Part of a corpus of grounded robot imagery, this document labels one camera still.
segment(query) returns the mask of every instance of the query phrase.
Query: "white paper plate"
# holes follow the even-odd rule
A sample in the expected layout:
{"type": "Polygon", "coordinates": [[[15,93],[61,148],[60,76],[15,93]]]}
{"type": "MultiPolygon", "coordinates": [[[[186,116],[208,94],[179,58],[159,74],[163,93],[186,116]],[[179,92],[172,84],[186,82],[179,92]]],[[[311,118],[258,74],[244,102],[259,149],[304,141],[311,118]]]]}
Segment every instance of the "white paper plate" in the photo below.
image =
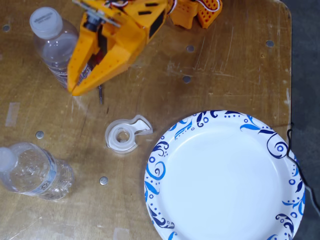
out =
{"type": "Polygon", "coordinates": [[[243,113],[204,111],[179,121],[146,166],[154,227],[164,240],[291,240],[305,186],[287,149],[272,128],[243,113]]]}

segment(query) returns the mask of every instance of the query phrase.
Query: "plastic water bottle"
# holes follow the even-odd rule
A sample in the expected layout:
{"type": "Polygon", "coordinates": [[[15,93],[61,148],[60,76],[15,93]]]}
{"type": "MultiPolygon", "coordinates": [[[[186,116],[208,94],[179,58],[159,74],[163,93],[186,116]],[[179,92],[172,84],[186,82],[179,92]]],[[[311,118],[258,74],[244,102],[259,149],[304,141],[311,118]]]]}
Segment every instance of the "plastic water bottle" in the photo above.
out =
{"type": "Polygon", "coordinates": [[[72,168],[28,142],[0,147],[0,180],[15,193],[47,200],[63,198],[74,183],[72,168]]]}
{"type": "MultiPolygon", "coordinates": [[[[30,17],[34,32],[33,42],[37,53],[55,75],[60,84],[67,89],[67,67],[78,41],[78,31],[70,22],[62,19],[51,7],[41,7],[30,17]]],[[[91,72],[87,64],[79,82],[91,72]]]]}

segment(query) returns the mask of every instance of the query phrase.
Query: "wooden table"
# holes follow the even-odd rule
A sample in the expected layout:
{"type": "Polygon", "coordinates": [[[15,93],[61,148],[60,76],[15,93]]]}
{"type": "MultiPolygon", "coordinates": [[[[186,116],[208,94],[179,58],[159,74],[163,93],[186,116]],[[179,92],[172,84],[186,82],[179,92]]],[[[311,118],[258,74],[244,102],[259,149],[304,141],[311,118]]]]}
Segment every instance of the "wooden table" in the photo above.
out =
{"type": "Polygon", "coordinates": [[[250,114],[285,138],[291,119],[291,14],[279,1],[224,0],[209,29],[170,20],[125,73],[98,91],[72,97],[33,48],[31,13],[53,7],[74,25],[82,10],[71,0],[2,0],[0,23],[0,146],[27,141],[72,166],[72,193],[57,202],[0,187],[0,239],[160,239],[148,216],[143,179],[148,155],[173,123],[195,112],[250,114]],[[268,47],[267,41],[274,46],[268,47]],[[186,51],[188,45],[194,52],[186,51]],[[190,83],[183,76],[190,76],[190,83]],[[117,155],[105,130],[117,119],[145,116],[155,132],[117,155]],[[37,131],[44,138],[35,137],[37,131]],[[107,176],[106,186],[99,184],[107,176]]]}

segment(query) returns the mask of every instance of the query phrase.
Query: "gray floor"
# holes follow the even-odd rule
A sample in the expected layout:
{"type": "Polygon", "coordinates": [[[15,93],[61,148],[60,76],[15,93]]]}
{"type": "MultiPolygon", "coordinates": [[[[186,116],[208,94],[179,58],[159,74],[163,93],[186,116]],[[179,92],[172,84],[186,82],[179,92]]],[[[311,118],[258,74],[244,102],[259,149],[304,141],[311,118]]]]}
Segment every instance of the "gray floor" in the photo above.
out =
{"type": "MultiPolygon", "coordinates": [[[[292,14],[292,150],[320,201],[320,2],[283,0],[292,14]]],[[[294,240],[320,240],[320,217],[306,193],[294,240]]]]}

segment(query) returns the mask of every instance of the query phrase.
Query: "bottle cap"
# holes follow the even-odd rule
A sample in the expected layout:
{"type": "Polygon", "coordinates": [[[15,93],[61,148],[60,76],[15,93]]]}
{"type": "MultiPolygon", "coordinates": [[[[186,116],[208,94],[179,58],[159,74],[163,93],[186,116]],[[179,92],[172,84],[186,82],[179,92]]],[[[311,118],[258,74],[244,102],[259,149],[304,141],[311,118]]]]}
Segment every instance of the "bottle cap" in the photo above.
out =
{"type": "Polygon", "coordinates": [[[14,168],[17,157],[10,148],[0,147],[0,172],[5,172],[14,168]]]}
{"type": "Polygon", "coordinates": [[[52,39],[63,28],[61,16],[51,7],[41,7],[35,10],[29,23],[34,34],[41,39],[52,39]]]}

